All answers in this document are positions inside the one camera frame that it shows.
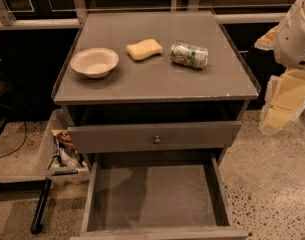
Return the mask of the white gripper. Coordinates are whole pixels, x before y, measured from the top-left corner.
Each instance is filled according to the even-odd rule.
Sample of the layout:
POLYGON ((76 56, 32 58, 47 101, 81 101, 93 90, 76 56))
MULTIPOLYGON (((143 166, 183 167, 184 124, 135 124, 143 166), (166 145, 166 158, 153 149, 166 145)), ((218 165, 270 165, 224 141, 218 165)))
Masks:
POLYGON ((277 63, 296 68, 280 77, 271 76, 267 85, 259 129, 264 135, 274 135, 305 109, 305 0, 297 0, 279 25, 258 38, 254 47, 274 49, 277 63))

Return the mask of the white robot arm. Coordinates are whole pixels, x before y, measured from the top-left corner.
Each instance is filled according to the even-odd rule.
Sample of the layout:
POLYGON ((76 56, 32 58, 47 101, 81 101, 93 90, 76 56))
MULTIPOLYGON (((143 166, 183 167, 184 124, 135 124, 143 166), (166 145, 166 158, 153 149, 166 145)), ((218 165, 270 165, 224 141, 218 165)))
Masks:
POLYGON ((305 0, 297 0, 254 47, 272 50, 275 61, 286 68, 279 77, 270 77, 260 115, 261 133, 274 135, 305 109, 305 0))

